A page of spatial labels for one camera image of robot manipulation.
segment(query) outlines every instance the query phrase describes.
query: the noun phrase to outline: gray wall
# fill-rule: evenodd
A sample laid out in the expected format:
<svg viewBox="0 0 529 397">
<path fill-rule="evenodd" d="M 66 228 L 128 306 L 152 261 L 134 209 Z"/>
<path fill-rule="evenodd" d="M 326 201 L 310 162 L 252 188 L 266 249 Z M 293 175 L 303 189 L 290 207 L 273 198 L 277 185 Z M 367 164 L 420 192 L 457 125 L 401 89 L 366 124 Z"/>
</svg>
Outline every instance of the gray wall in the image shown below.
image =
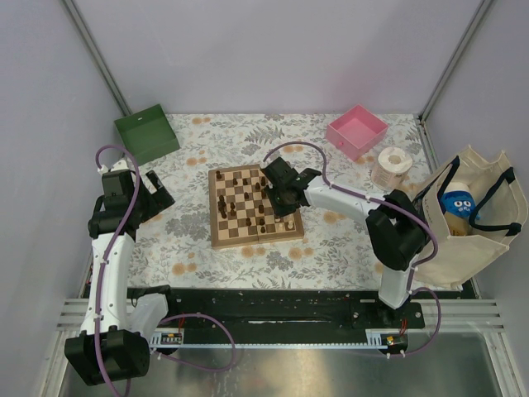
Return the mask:
<svg viewBox="0 0 529 397">
<path fill-rule="evenodd" d="M 470 143 L 492 156 L 505 149 L 529 194 L 529 2 L 496 2 L 476 40 L 427 120 L 440 161 Z M 498 300 L 519 368 L 529 386 L 529 230 L 479 274 L 485 296 Z"/>
<path fill-rule="evenodd" d="M 76 0 L 133 110 L 419 112 L 479 0 Z"/>
<path fill-rule="evenodd" d="M 79 292 L 120 114 L 57 0 L 0 2 L 0 395 L 29 396 Z"/>
</svg>

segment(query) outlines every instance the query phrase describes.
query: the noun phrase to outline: chess board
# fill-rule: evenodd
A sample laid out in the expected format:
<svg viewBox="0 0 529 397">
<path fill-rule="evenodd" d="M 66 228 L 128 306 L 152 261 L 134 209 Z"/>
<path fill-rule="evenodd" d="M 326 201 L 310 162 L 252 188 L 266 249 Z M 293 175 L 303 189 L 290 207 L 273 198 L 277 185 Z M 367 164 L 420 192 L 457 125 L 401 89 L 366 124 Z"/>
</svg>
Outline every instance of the chess board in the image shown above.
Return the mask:
<svg viewBox="0 0 529 397">
<path fill-rule="evenodd" d="M 220 179 L 217 178 L 217 171 L 220 173 Z M 257 188 L 256 185 L 261 184 L 262 178 L 268 183 L 259 165 L 210 170 L 207 177 L 213 248 L 303 238 L 303 222 L 299 209 L 287 217 L 277 218 L 268 197 L 263 197 L 263 186 Z M 223 196 L 226 202 L 226 218 L 222 217 L 218 205 L 220 196 Z M 235 204 L 234 214 L 231 211 L 231 203 Z M 260 205 L 263 206 L 263 213 L 259 211 Z"/>
</svg>

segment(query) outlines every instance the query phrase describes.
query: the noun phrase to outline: pink tray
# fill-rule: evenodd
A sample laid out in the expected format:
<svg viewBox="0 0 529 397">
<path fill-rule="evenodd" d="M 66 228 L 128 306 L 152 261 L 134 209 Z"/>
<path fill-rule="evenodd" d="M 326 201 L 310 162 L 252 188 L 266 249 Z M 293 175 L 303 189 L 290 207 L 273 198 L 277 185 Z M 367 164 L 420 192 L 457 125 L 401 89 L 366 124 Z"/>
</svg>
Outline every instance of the pink tray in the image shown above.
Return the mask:
<svg viewBox="0 0 529 397">
<path fill-rule="evenodd" d="M 356 105 L 327 126 L 327 140 L 351 160 L 358 159 L 382 141 L 388 124 L 361 105 Z"/>
</svg>

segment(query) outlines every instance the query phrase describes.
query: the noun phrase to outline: floor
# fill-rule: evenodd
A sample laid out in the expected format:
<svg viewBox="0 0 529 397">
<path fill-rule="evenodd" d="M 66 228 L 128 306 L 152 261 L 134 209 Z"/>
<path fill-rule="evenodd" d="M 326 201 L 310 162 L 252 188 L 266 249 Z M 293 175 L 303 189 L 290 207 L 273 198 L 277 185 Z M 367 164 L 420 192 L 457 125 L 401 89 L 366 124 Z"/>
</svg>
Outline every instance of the floor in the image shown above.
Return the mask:
<svg viewBox="0 0 529 397">
<path fill-rule="evenodd" d="M 383 148 L 400 146 L 414 161 L 402 186 L 412 193 L 430 173 L 413 116 L 379 116 L 389 124 L 386 137 L 353 162 L 325 140 L 334 114 L 168 115 L 182 147 L 143 165 L 141 172 L 154 170 L 176 203 L 138 231 L 129 286 L 377 289 L 382 266 L 366 230 L 321 208 L 302 208 L 302 240 L 213 250 L 207 172 L 259 163 L 278 144 L 303 140 L 326 152 L 331 179 L 382 193 L 370 171 Z M 280 154 L 298 170 L 322 166 L 318 153 L 304 146 L 287 146 Z"/>
<path fill-rule="evenodd" d="M 427 335 L 411 336 L 412 345 Z M 185 350 L 202 365 L 229 361 L 224 350 Z M 147 376 L 132 381 L 130 397 L 499 397 L 483 337 L 441 334 L 422 354 L 387 361 L 341 350 L 245 350 L 231 371 L 208 374 L 171 361 L 150 361 Z M 124 390 L 124 382 L 117 382 Z M 107 397 L 105 385 L 86 386 L 69 368 L 60 396 Z"/>
</svg>

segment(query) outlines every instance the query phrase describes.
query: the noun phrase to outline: gray floor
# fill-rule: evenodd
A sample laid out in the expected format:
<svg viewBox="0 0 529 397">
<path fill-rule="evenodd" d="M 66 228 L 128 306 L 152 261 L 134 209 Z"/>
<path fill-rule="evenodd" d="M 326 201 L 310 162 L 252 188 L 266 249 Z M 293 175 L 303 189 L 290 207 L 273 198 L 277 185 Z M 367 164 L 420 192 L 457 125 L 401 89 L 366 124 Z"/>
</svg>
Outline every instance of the gray floor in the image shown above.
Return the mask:
<svg viewBox="0 0 529 397">
<path fill-rule="evenodd" d="M 413 344 L 426 336 L 413 335 Z M 246 350 L 227 373 L 208 374 L 151 360 L 147 376 L 132 381 L 131 397 L 501 396 L 480 335 L 440 335 L 423 354 L 387 361 L 339 350 Z M 186 350 L 182 358 L 223 365 L 229 352 Z M 118 382 L 124 390 L 124 382 Z M 87 387 L 70 370 L 61 396 L 111 396 L 105 385 Z"/>
</svg>

